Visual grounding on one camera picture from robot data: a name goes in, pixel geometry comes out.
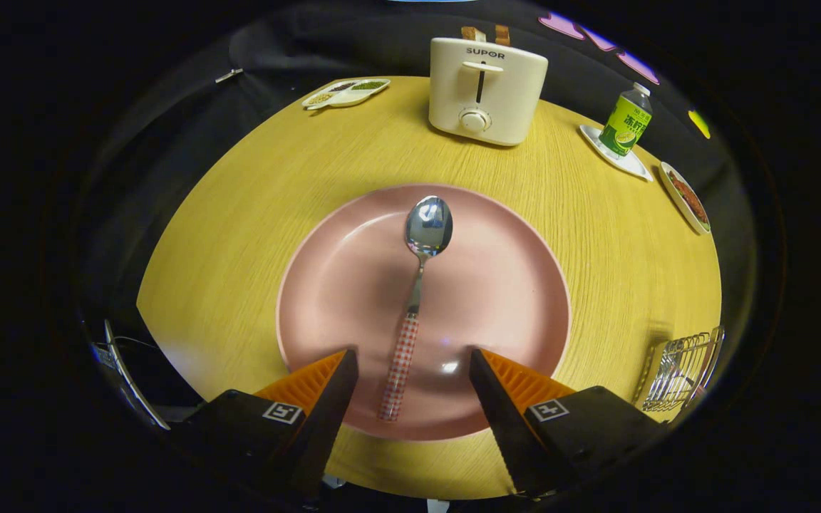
dish rack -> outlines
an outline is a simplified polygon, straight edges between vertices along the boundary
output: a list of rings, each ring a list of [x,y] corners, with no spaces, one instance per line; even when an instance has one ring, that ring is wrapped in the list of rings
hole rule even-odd
[[[724,327],[675,341],[661,342],[649,350],[632,402],[643,412],[685,408],[705,393],[711,371],[721,352]]]

spoon handle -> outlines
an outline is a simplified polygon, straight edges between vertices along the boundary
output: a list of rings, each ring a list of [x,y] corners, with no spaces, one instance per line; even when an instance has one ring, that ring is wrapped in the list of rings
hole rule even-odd
[[[408,370],[411,369],[413,348],[417,344],[417,314],[408,312],[401,324],[398,334],[398,345],[395,356],[388,368],[388,380],[385,383],[385,393],[382,395],[381,406],[378,407],[378,419],[385,422],[395,422],[401,413],[401,400],[404,399],[404,388],[407,386]]]

bread slice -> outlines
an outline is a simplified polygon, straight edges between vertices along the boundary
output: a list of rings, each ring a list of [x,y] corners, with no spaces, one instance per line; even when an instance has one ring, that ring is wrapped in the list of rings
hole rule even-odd
[[[477,30],[474,26],[463,26],[462,38],[470,41],[486,41],[486,33]]]
[[[511,46],[512,39],[509,38],[509,27],[505,25],[496,26],[496,43],[503,46]]]

toaster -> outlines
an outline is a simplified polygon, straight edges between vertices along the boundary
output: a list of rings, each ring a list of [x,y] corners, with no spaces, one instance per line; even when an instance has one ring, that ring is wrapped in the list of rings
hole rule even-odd
[[[511,46],[456,38],[430,42],[430,124],[515,146],[527,137],[547,58]]]

wooden tabletop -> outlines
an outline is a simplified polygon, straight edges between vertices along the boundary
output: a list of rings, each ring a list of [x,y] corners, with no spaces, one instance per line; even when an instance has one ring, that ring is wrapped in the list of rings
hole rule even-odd
[[[518,146],[446,136],[427,121],[429,79],[391,80],[354,107],[306,111],[300,98],[274,114],[215,163],[170,220],[138,308],[205,400],[231,388],[254,392],[287,374],[274,310],[294,250],[344,202],[408,182],[489,195],[547,240],[573,315],[554,378],[576,390],[602,385],[631,400],[652,341],[719,324],[713,240],[695,234],[668,197],[652,169],[659,159],[635,149],[655,176],[651,184],[616,170],[577,130],[598,123],[545,101]],[[396,442],[342,426],[326,471],[430,499],[514,491],[489,431]]]

